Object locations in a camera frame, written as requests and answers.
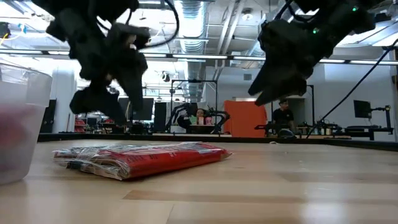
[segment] black shirt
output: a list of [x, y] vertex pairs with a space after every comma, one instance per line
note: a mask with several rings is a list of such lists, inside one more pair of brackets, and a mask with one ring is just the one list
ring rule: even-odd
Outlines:
[[293, 121], [293, 112], [289, 109], [281, 110], [277, 109], [272, 114], [272, 119], [275, 121], [276, 124], [287, 124], [289, 121]]

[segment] orange panel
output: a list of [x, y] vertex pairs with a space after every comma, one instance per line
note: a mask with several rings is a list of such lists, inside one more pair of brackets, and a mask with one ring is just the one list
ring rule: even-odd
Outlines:
[[266, 124], [265, 107], [256, 106], [254, 102], [227, 100], [224, 102], [224, 109], [231, 115], [231, 119], [224, 124], [225, 133], [231, 133], [232, 137], [238, 138], [264, 137], [264, 130], [254, 130], [254, 128], [259, 124]]

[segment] wooden surface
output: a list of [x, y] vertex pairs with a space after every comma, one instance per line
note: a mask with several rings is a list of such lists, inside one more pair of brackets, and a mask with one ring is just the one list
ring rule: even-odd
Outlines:
[[398, 153], [216, 144], [234, 155], [134, 182], [66, 170], [52, 162], [54, 149], [109, 144], [137, 143], [38, 144], [29, 175], [0, 186], [0, 223], [398, 223]]

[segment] clear plastic bag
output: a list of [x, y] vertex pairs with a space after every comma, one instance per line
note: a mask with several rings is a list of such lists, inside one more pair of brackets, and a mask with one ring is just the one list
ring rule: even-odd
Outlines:
[[158, 146], [74, 147], [55, 151], [54, 160], [67, 169], [125, 180], [217, 162], [230, 155], [216, 146], [185, 142]]

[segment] plastic cup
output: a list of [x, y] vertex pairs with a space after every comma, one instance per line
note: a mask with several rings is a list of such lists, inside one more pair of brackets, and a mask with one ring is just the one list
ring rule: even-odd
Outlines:
[[51, 82], [50, 75], [0, 63], [0, 185], [29, 172]]

